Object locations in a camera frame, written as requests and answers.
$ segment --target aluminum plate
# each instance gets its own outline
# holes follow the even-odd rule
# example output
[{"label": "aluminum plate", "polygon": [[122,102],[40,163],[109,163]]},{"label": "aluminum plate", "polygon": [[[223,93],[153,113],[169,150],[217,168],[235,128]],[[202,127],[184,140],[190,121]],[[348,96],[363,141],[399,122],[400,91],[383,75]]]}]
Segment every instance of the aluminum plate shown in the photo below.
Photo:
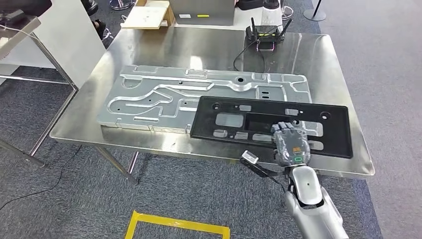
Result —
[{"label": "aluminum plate", "polygon": [[[312,103],[305,76],[132,65],[114,82],[97,121],[190,133],[201,96]],[[317,134],[316,124],[305,124],[310,135]]]}]

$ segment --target yellow floor marking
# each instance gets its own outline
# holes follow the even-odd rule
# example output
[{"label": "yellow floor marking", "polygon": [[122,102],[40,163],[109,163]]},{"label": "yellow floor marking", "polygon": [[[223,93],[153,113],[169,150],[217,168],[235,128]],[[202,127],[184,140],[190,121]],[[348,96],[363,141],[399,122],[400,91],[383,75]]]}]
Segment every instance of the yellow floor marking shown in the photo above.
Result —
[{"label": "yellow floor marking", "polygon": [[138,213],[135,210],[133,210],[132,217],[130,218],[129,226],[127,227],[127,232],[124,239],[133,238],[133,234],[135,234],[136,224],[138,222],[153,223],[163,226],[190,229],[206,233],[215,233],[222,235],[222,239],[230,239],[230,228],[228,227],[142,214]]}]

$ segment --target screw hole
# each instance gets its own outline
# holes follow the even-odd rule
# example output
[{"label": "screw hole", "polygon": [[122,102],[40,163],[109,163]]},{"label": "screw hole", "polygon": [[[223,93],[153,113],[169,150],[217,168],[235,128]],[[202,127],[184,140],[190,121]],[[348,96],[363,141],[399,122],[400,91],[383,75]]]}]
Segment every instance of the screw hole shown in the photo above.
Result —
[{"label": "screw hole", "polygon": [[220,109],[220,104],[219,103],[215,103],[214,105],[212,105],[212,108],[214,110],[218,110],[218,109]]},{"label": "screw hole", "polygon": [[323,120],[328,120],[330,117],[331,117],[331,114],[330,113],[328,113],[328,112],[321,112],[321,114],[319,114],[320,116],[321,116],[321,118],[323,119]]}]

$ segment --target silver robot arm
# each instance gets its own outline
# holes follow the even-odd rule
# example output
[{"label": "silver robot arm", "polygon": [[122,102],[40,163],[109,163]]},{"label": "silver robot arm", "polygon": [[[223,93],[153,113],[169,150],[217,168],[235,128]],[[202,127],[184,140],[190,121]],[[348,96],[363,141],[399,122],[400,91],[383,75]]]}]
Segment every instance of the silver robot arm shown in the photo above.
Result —
[{"label": "silver robot arm", "polygon": [[308,137],[291,123],[273,125],[276,159],[289,174],[285,204],[304,239],[348,239],[343,218],[315,171],[307,166],[311,158]]}]

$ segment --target gray box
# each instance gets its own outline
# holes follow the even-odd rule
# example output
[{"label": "gray box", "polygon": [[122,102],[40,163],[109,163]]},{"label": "gray box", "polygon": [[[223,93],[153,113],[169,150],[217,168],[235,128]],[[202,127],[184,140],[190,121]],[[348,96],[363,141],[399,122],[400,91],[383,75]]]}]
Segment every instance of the gray box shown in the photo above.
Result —
[{"label": "gray box", "polygon": [[233,25],[234,0],[170,0],[170,6],[178,24]]}]

